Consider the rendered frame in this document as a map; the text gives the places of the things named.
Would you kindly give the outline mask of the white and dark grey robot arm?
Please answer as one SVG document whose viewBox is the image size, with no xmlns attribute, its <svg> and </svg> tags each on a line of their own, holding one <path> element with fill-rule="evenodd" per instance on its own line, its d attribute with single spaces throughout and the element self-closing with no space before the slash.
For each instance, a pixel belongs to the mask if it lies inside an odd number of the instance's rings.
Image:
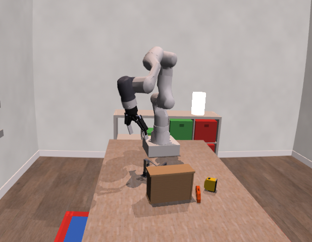
<svg viewBox="0 0 312 242">
<path fill-rule="evenodd" d="M 132 109 L 137 105 L 135 93 L 151 93 L 158 78 L 157 87 L 159 92 L 150 97 L 154 111 L 154 125 L 149 139 L 149 142 L 157 145 L 172 143 L 168 131 L 169 115 L 167 109 L 173 108 L 175 104 L 171 85 L 172 67 L 175 66 L 176 62 L 177 55 L 175 53 L 163 51 L 162 48 L 155 46 L 149 50 L 143 59 L 143 66 L 150 71 L 148 76 L 123 76 L 117 81 L 123 108 Z"/>
</svg>

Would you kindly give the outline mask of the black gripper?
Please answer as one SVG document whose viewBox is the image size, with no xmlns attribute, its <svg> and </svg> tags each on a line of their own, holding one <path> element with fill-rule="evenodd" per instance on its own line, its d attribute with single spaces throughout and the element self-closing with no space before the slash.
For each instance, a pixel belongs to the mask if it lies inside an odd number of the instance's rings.
<svg viewBox="0 0 312 242">
<path fill-rule="evenodd" d="M 148 134 L 147 134 L 148 127 L 145 124 L 142 116 L 138 115 L 137 112 L 138 112 L 137 106 L 135 106 L 132 109 L 125 109 L 125 113 L 124 113 L 125 114 L 125 122 L 124 122 L 124 124 L 127 125 L 129 134 L 132 134 L 133 130 L 131 127 L 131 121 L 132 120 L 135 121 L 139 125 L 139 127 L 142 129 L 144 139 L 147 140 L 148 139 Z M 132 114 L 132 115 L 128 115 L 128 114 Z"/>
</svg>

